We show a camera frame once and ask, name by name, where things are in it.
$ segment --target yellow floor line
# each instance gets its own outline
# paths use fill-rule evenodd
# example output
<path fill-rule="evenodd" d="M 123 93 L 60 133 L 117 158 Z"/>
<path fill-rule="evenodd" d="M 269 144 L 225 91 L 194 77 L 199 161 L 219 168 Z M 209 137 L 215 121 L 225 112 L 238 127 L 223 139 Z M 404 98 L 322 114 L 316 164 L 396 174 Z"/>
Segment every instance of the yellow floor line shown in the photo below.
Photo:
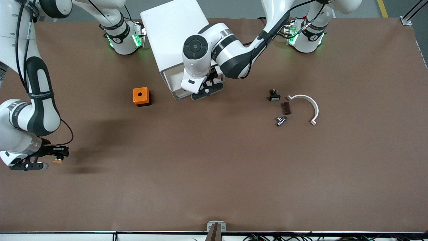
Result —
<path fill-rule="evenodd" d="M 382 13 L 382 17 L 387 18 L 388 13 L 386 12 L 386 8 L 385 8 L 385 4 L 383 3 L 383 0 L 377 0 L 377 3 L 379 5 L 380 12 Z"/>

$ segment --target orange box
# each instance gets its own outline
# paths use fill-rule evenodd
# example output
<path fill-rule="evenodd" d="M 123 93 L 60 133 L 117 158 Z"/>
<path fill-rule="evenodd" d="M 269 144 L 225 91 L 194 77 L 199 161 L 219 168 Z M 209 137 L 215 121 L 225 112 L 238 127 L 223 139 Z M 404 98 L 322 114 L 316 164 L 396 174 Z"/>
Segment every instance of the orange box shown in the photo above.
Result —
<path fill-rule="evenodd" d="M 135 88 L 133 90 L 134 104 L 138 107 L 151 105 L 150 91 L 147 87 Z"/>

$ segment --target brown tabletop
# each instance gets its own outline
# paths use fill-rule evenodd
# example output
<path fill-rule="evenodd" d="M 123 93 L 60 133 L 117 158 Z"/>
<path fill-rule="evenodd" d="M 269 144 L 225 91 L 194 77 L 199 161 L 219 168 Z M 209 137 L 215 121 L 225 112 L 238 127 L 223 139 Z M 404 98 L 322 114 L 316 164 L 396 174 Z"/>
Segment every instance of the brown tabletop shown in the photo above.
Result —
<path fill-rule="evenodd" d="M 260 20 L 223 21 L 242 42 Z M 425 231 L 428 71 L 396 18 L 333 19 L 319 49 L 276 38 L 247 79 L 175 101 L 150 48 L 121 56 L 97 23 L 37 25 L 70 157 L 46 171 L 0 165 L 0 231 Z M 136 107 L 147 86 L 154 104 Z M 270 89 L 320 107 L 280 102 Z M 27 99 L 9 72 L 0 101 Z M 48 137 L 69 139 L 65 126 Z"/>

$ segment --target black circular joint cap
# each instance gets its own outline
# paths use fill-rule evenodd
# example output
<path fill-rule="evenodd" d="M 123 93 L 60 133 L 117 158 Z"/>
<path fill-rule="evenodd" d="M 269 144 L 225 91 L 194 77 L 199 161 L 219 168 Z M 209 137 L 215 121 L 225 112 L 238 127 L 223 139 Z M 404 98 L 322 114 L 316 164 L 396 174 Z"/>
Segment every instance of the black circular joint cap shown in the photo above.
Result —
<path fill-rule="evenodd" d="M 183 46 L 183 53 L 186 58 L 197 60 L 205 56 L 208 51 L 207 40 L 200 35 L 192 35 L 186 39 Z"/>

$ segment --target metal bolt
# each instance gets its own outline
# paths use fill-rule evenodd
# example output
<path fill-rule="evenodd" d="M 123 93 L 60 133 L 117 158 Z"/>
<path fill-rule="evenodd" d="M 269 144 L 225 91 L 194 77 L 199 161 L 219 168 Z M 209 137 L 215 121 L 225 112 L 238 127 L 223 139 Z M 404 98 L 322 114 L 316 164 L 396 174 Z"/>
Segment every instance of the metal bolt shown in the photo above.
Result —
<path fill-rule="evenodd" d="M 285 116 L 283 116 L 283 117 L 277 117 L 276 120 L 277 120 L 278 123 L 276 125 L 280 127 L 282 124 L 284 124 L 284 122 L 286 121 L 286 119 L 287 119 L 287 117 L 285 117 Z"/>

